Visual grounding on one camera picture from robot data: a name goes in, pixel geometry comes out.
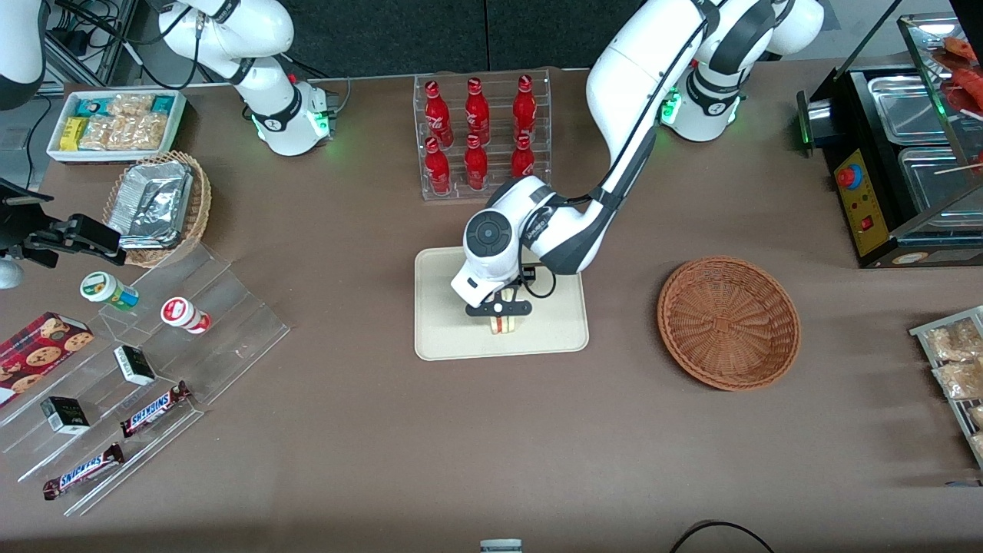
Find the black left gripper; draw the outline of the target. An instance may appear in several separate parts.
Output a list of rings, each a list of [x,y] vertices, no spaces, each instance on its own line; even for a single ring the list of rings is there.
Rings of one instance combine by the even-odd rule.
[[[518,295],[523,291],[531,295],[531,286],[536,283],[536,279],[536,266],[520,266],[519,273],[503,287],[503,300],[506,302],[518,301]]]

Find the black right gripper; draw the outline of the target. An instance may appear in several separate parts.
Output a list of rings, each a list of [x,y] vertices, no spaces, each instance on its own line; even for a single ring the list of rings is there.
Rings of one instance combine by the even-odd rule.
[[[47,216],[42,204],[52,196],[29,191],[1,179],[2,255],[56,267],[60,252],[98,257],[111,265],[125,265],[125,250],[116,230],[89,216],[71,217],[71,245],[65,234],[67,221]]]

